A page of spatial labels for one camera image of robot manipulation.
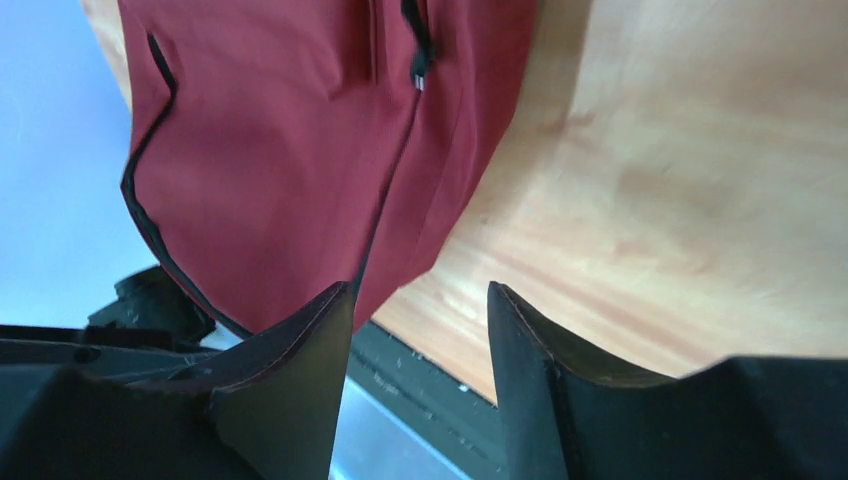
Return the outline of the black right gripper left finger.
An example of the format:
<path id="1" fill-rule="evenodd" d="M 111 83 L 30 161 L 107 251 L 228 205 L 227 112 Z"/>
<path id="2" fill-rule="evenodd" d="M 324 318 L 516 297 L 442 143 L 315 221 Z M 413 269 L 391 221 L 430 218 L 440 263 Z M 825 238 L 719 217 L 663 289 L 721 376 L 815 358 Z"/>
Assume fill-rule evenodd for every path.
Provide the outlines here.
<path id="1" fill-rule="evenodd" d="M 324 479 L 338 423 L 353 299 L 338 282 L 235 345 L 174 346 L 166 334 L 89 326 L 139 353 L 99 402 L 108 423 L 90 479 Z"/>

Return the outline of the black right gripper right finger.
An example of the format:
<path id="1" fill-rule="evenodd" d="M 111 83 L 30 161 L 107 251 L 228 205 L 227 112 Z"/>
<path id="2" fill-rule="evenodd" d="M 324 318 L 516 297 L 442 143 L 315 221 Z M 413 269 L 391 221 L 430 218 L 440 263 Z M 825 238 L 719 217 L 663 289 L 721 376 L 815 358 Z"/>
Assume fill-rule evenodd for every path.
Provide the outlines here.
<path id="1" fill-rule="evenodd" d="M 847 363 L 736 356 L 676 379 L 491 283 L 488 336 L 514 479 L 843 479 Z"/>

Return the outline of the red student backpack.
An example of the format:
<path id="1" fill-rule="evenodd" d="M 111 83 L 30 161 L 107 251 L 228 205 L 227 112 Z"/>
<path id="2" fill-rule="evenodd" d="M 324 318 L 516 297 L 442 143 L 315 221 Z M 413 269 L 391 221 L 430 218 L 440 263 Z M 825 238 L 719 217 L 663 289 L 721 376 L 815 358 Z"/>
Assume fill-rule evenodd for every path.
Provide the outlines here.
<path id="1" fill-rule="evenodd" d="M 532 1 L 122 1 L 121 182 L 164 270 L 261 332 L 426 273 L 518 103 Z"/>

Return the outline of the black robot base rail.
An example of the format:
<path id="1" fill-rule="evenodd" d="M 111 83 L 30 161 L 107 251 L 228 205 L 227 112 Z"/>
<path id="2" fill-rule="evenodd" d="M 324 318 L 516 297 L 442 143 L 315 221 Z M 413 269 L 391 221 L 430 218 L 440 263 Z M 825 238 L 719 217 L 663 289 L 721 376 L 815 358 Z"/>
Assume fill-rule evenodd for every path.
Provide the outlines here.
<path id="1" fill-rule="evenodd" d="M 472 479 L 507 479 L 497 407 L 379 325 L 353 336 L 350 378 Z"/>

